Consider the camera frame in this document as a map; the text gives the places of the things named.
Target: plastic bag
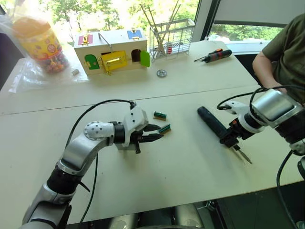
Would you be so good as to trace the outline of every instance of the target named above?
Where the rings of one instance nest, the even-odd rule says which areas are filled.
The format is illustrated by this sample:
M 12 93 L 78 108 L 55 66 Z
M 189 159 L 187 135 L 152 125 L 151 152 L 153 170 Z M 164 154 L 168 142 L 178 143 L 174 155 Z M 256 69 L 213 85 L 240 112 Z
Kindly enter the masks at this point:
M 27 90 L 52 88 L 88 81 L 87 74 L 82 68 L 74 49 L 65 50 L 65 55 L 70 65 L 57 74 L 45 73 L 33 59 L 26 58 L 9 92 L 19 93 Z M 78 70 L 79 73 L 73 75 L 72 71 L 74 70 Z
M 60 44 L 47 17 L 32 4 L 30 0 L 16 0 L 14 9 L 0 18 L 0 32 L 26 56 L 10 92 L 88 81 L 74 49 Z

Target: green door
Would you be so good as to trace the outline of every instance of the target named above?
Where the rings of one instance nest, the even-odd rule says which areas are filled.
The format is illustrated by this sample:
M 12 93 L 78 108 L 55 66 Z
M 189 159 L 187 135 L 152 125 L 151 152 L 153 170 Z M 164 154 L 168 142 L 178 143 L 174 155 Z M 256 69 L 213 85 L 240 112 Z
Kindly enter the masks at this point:
M 94 55 L 92 54 L 88 54 L 88 55 L 85 55 L 85 61 L 86 61 L 86 64 L 88 65 L 88 68 L 90 70 L 93 70 L 93 69 L 99 69 L 99 63 L 97 62 L 97 59 Z

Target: hand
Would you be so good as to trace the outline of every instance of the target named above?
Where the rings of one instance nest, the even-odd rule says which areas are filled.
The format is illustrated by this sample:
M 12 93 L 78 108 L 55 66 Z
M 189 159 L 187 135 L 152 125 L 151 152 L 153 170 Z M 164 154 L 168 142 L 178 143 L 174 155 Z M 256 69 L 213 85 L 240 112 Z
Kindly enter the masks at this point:
M 265 85 L 263 85 L 264 87 L 266 88 L 271 88 L 271 87 L 279 87 L 279 86 L 282 86 L 280 83 L 278 83 L 277 81 L 274 80 L 274 82 L 271 82 L 271 83 L 266 83 Z M 286 88 L 279 88 L 277 89 L 279 90 L 280 92 L 283 92 L 283 93 L 287 93 L 287 90 Z

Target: white table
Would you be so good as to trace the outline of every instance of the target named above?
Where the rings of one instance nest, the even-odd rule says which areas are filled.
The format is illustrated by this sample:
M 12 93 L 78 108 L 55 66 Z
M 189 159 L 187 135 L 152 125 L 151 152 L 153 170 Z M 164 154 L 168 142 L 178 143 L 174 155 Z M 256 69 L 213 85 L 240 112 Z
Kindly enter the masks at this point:
M 121 152 L 115 146 L 99 153 L 96 192 L 85 220 L 222 198 L 275 187 L 278 168 L 288 143 L 270 128 L 239 144 L 253 164 L 240 161 L 218 143 L 196 110 L 206 106 L 225 125 L 235 118 L 217 111 L 219 101 L 257 86 L 139 100 L 153 124 L 153 111 L 168 114 L 172 131 L 164 138 L 141 144 L 142 152 Z M 30 202 L 61 156 L 69 131 L 87 107 L 63 108 L 0 116 L 0 178 L 3 228 L 17 228 Z M 87 114 L 80 133 L 93 120 L 120 121 L 128 105 L 102 105 Z M 301 181 L 300 158 L 292 156 L 283 170 L 282 184 Z M 94 164 L 83 179 L 92 187 Z M 80 220 L 90 194 L 77 188 L 69 223 Z
M 113 98 L 145 99 L 257 84 L 233 55 L 208 64 L 194 62 L 217 48 L 227 49 L 223 42 L 196 42 L 191 44 L 189 55 L 159 59 L 147 69 L 92 75 L 87 83 L 12 94 L 8 90 L 20 70 L 16 68 L 0 92 L 0 115 L 90 105 Z M 168 75 L 157 77 L 159 69 L 165 69 Z

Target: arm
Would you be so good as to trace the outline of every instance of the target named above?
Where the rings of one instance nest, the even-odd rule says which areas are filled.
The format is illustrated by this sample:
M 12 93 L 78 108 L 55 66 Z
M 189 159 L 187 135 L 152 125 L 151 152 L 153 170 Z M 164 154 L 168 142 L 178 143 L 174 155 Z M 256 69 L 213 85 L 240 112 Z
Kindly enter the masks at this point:
M 271 61 L 263 54 L 263 52 L 260 52 L 254 59 L 253 69 L 257 75 L 257 78 L 264 87 L 270 88 L 281 86 L 281 84 L 278 83 L 273 77 Z M 280 89 L 280 91 L 285 93 L 287 92 L 285 88 Z

